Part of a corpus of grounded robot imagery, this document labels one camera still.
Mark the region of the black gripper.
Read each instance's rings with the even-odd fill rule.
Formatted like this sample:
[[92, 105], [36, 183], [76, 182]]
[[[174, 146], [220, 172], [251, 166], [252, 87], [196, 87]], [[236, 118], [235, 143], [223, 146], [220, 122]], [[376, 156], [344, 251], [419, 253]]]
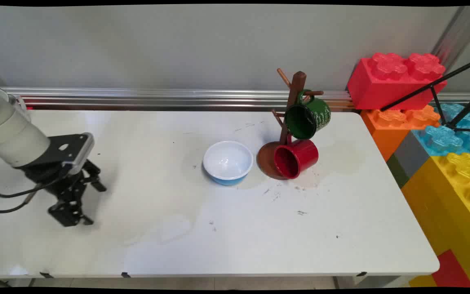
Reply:
[[106, 192], [107, 188], [100, 181], [101, 170], [91, 160], [86, 160], [84, 171], [70, 175], [71, 166], [62, 166], [60, 163], [45, 165], [32, 165], [24, 167], [25, 176], [37, 184], [37, 188], [44, 190], [57, 199], [57, 202], [48, 208], [48, 213], [64, 227], [93, 225], [93, 219], [86, 216], [82, 209], [82, 196], [86, 184], [91, 184], [98, 192]]

